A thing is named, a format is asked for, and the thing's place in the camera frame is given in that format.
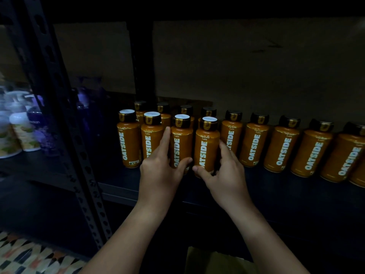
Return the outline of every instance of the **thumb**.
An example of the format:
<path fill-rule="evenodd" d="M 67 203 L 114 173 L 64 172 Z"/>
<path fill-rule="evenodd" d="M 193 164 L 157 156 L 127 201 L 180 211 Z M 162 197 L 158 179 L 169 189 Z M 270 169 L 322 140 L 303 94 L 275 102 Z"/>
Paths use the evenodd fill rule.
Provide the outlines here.
<path fill-rule="evenodd" d="M 212 175 L 210 175 L 204 167 L 193 166 L 193 171 L 204 180 L 205 184 L 208 184 L 209 180 L 212 178 Z"/>
<path fill-rule="evenodd" d="M 191 163 L 193 161 L 192 158 L 187 157 L 182 159 L 179 164 L 176 167 L 175 170 L 175 177 L 176 179 L 178 179 L 179 181 L 181 180 L 181 178 L 183 177 L 184 171 L 186 169 L 186 167 L 188 167 L 189 163 Z"/>

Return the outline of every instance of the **black metal shelf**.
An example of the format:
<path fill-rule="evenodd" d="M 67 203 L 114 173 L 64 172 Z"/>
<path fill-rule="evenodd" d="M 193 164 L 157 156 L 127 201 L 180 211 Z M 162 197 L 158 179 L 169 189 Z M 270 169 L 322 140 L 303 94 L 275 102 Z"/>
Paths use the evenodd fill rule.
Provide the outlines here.
<path fill-rule="evenodd" d="M 104 200 L 134 206 L 138 199 L 139 168 L 121 167 L 113 160 L 99 180 Z M 245 168 L 251 198 L 280 235 L 316 242 L 330 253 L 364 260 L 365 190 L 349 182 L 330 183 L 318 176 L 301 178 L 285 170 L 272 173 Z M 201 179 L 189 173 L 178 190 L 184 211 L 199 217 L 225 219 Z"/>
<path fill-rule="evenodd" d="M 21 152 L 0 160 L 0 171 L 17 174 L 28 180 L 73 191 L 59 157 L 46 157 L 42 151 Z"/>
<path fill-rule="evenodd" d="M 97 252 L 74 193 L 14 176 L 0 181 L 0 229 L 87 258 Z"/>

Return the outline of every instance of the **person's left hand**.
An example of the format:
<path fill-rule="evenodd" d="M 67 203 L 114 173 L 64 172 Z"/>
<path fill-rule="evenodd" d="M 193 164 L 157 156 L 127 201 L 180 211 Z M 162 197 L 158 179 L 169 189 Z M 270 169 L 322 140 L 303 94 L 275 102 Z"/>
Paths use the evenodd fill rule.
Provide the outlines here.
<path fill-rule="evenodd" d="M 167 153 L 170 143 L 170 127 L 165 129 L 160 145 L 140 167 L 137 205 L 148 208 L 155 216 L 164 218 L 174 199 L 184 170 L 193 161 L 191 157 L 180 161 L 176 169 L 169 166 Z"/>

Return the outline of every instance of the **person's right arm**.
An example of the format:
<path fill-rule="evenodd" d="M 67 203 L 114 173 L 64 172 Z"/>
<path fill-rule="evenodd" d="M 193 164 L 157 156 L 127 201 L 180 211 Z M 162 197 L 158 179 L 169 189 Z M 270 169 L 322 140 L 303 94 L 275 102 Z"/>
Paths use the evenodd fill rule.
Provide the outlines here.
<path fill-rule="evenodd" d="M 242 164 L 222 141 L 219 147 L 222 159 L 216 176 L 201 166 L 194 166 L 193 170 L 239 229 L 259 272 L 309 273 L 252 203 Z"/>

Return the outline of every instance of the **black bottle cap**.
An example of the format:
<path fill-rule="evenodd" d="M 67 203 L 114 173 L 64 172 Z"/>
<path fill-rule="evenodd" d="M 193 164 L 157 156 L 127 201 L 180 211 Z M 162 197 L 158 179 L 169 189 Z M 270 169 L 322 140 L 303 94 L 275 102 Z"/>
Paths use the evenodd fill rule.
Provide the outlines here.
<path fill-rule="evenodd" d="M 207 131 L 215 131 L 218 129 L 218 119 L 211 116 L 204 116 L 200 120 L 200 128 Z"/>
<path fill-rule="evenodd" d="M 180 113 L 192 116 L 193 115 L 193 107 L 191 105 L 181 105 L 180 106 Z"/>
<path fill-rule="evenodd" d="M 121 110 L 119 111 L 119 120 L 121 122 L 136 122 L 137 116 L 135 110 Z"/>
<path fill-rule="evenodd" d="M 157 111 L 149 111 L 143 114 L 143 122 L 146 125 L 160 125 L 161 114 Z"/>
<path fill-rule="evenodd" d="M 203 107 L 200 112 L 200 115 L 202 117 L 204 117 L 204 116 L 216 117 L 217 109 L 215 107 Z"/>
<path fill-rule="evenodd" d="M 136 111 L 146 111 L 147 110 L 147 102 L 146 101 L 135 101 L 134 109 Z"/>
<path fill-rule="evenodd" d="M 158 102 L 157 111 L 159 113 L 170 113 L 170 105 L 167 102 Z"/>
<path fill-rule="evenodd" d="M 344 126 L 344 133 L 364 136 L 365 124 L 357 122 L 347 122 Z"/>
<path fill-rule="evenodd" d="M 329 133 L 333 129 L 333 125 L 334 123 L 331 121 L 317 120 L 313 118 L 309 123 L 309 129 Z"/>
<path fill-rule="evenodd" d="M 279 120 L 279 126 L 281 127 L 298 128 L 299 124 L 300 124 L 299 118 L 286 117 L 285 115 L 282 115 Z"/>
<path fill-rule="evenodd" d="M 250 121 L 252 123 L 255 124 L 262 124 L 262 125 L 266 125 L 269 122 L 269 115 L 265 115 L 265 114 L 256 114 L 256 113 L 252 113 L 251 114 L 251 119 Z"/>
<path fill-rule="evenodd" d="M 173 123 L 178 128 L 189 128 L 190 127 L 190 116 L 187 114 L 177 114 L 174 116 Z"/>
<path fill-rule="evenodd" d="M 226 120 L 239 122 L 242 120 L 242 112 L 235 111 L 235 110 L 227 110 L 226 111 Z"/>

